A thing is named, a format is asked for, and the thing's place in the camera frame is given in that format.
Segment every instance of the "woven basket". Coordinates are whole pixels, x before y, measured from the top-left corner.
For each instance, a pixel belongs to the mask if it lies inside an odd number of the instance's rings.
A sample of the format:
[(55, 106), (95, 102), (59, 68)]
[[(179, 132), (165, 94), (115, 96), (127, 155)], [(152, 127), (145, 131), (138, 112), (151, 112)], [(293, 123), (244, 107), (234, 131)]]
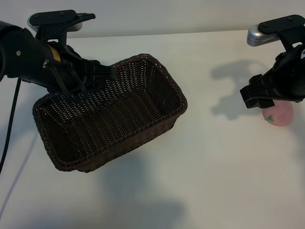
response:
[(181, 89), (151, 55), (115, 67), (117, 80), (89, 93), (85, 104), (74, 104), (63, 94), (48, 94), (35, 103), (36, 126), (58, 170), (94, 171), (170, 130), (185, 112)]

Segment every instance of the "yellow label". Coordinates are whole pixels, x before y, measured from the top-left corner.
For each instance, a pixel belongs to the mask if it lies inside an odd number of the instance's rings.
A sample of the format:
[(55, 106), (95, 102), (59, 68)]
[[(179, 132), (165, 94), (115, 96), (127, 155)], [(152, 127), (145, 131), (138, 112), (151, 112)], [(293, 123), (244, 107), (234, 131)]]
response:
[(54, 49), (52, 46), (49, 46), (50, 49), (52, 50), (52, 53), (53, 53), (53, 57), (54, 57), (54, 60), (56, 61), (61, 61), (61, 56), (59, 56), (59, 53), (57, 52), (56, 49)]

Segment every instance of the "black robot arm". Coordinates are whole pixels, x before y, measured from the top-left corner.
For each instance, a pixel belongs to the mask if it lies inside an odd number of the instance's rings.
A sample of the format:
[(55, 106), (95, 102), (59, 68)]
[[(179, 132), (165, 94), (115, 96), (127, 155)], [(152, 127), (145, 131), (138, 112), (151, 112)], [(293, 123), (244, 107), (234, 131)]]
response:
[[(27, 29), (0, 21), (0, 80), (4, 75), (18, 77), (50, 93), (65, 93), (74, 102), (85, 102), (87, 92), (99, 91), (107, 80), (116, 79), (112, 66), (83, 59), (66, 45), (68, 31), (77, 31), (81, 22), (94, 18), (73, 10), (34, 14), (28, 23), (37, 31), (36, 38)], [(76, 101), (71, 94), (80, 91), (84, 100)]]
[(268, 108), (274, 106), (273, 100), (300, 102), (305, 98), (304, 24), (303, 17), (292, 15), (249, 29), (249, 45), (281, 40), (286, 52), (276, 57), (273, 68), (266, 74), (252, 77), (249, 85), (240, 90), (247, 108)]

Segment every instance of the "pink toy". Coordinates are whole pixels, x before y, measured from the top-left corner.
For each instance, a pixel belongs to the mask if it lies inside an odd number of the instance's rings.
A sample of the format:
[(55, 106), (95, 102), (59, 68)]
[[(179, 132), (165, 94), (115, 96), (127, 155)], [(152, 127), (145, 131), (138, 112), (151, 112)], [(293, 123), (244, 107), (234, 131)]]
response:
[(284, 126), (292, 122), (294, 108), (290, 101), (273, 100), (275, 106), (263, 109), (264, 118), (273, 125)]

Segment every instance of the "white table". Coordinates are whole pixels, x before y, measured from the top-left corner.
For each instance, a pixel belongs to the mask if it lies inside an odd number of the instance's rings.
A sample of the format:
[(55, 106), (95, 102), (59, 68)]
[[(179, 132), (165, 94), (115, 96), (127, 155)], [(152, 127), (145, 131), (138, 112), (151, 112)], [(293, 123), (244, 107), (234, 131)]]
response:
[[(80, 38), (82, 57), (112, 64), (139, 53), (163, 63), (189, 107), (174, 128), (94, 172), (60, 172), (31, 109), (46, 90), (22, 83), (0, 175), (1, 229), (303, 229), (305, 102), (287, 127), (246, 109), (239, 90), (283, 47), (247, 31)], [(3, 149), (16, 80), (0, 83)]]

